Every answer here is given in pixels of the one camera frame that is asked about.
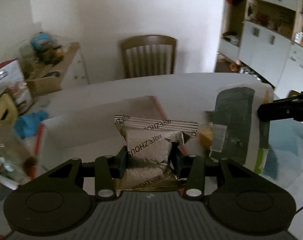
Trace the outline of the red and white cardboard box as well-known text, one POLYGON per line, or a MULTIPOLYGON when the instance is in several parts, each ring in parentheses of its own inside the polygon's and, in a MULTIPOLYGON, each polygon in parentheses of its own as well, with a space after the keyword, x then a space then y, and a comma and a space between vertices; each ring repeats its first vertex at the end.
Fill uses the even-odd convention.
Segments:
POLYGON ((115 155, 125 145, 114 117, 123 115, 151 119, 151 127, 169 124, 158 99, 143 96, 96 105, 47 119, 39 126, 35 143, 36 178, 71 158, 94 161, 106 154, 115 155))

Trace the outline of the dark green flat package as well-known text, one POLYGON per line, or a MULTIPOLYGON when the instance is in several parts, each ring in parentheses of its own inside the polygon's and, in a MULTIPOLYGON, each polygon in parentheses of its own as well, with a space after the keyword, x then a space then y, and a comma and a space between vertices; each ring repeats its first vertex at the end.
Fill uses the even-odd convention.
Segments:
POLYGON ((229 158, 245 164, 254 94, 255 91, 249 87, 234 87, 219 92, 213 112, 212 158, 229 158))

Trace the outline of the white wall cupboard unit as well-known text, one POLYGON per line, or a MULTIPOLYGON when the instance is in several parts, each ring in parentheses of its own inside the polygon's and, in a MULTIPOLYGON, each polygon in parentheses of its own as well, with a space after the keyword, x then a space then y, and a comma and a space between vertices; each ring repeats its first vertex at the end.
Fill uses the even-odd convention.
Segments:
POLYGON ((303 0, 226 0, 218 52, 280 98, 303 91, 303 0))

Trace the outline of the white cabinet with wood top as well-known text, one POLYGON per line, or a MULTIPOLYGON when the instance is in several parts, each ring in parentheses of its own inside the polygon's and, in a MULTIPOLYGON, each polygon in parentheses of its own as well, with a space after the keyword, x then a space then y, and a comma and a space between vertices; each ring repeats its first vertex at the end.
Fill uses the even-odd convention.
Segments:
POLYGON ((35 71, 28 79, 38 79, 50 72, 60 72, 62 74, 61 90, 88 85, 86 64, 80 44, 71 42, 64 58, 56 65, 36 64, 35 71))

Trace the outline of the brown cardboard box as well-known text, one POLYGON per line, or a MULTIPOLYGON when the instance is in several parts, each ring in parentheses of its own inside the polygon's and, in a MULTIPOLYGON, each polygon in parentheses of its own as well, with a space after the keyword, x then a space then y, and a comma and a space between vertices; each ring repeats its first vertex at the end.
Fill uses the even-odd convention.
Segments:
POLYGON ((43 96, 61 90, 62 74, 60 72, 50 72, 38 79, 25 80, 32 97, 43 96))

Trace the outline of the brown wooden chair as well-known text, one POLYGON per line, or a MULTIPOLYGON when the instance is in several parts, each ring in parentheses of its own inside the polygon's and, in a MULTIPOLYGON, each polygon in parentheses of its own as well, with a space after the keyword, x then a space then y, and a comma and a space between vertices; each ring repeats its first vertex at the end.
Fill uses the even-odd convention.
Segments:
POLYGON ((119 43, 126 79, 175 73, 178 41, 166 35, 139 35, 119 43))

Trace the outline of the silver foil snack packet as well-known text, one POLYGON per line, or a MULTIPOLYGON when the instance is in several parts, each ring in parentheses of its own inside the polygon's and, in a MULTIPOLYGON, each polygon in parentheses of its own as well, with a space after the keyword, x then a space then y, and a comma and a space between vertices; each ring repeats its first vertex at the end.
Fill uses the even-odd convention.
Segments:
POLYGON ((115 125, 126 141, 127 167, 116 180, 118 191, 175 190, 185 182, 181 148, 196 137, 196 122, 117 115, 115 125))

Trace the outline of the blue cloth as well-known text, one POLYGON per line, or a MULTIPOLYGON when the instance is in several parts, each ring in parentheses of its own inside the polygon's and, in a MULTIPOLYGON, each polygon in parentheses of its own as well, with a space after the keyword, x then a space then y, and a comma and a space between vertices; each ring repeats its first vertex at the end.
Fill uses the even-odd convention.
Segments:
POLYGON ((48 113, 43 110, 21 115, 14 124, 15 132, 21 139, 33 137, 37 134, 41 122, 47 118, 48 113))

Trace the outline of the yellow small box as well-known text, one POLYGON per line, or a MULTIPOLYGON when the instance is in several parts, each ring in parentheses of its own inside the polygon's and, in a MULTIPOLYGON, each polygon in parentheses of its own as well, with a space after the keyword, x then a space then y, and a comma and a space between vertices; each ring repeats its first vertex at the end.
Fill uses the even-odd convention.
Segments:
POLYGON ((213 143, 213 124, 202 125, 198 128, 198 141, 205 151, 210 151, 213 143))

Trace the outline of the yellow tissue box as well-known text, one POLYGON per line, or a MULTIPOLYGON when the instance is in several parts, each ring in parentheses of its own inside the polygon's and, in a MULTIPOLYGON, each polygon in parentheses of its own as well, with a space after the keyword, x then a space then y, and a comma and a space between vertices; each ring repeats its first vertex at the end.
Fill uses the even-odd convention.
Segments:
POLYGON ((18 116, 13 98, 8 93, 0 93, 0 124, 13 126, 18 116))

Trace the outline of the red white printed bag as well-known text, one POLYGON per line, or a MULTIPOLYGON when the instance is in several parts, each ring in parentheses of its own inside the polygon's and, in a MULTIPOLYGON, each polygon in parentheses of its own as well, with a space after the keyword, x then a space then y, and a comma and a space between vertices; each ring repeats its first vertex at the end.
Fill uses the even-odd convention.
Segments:
POLYGON ((8 89, 19 114, 24 114, 33 104, 33 98, 21 70, 19 59, 0 64, 0 90, 8 89))

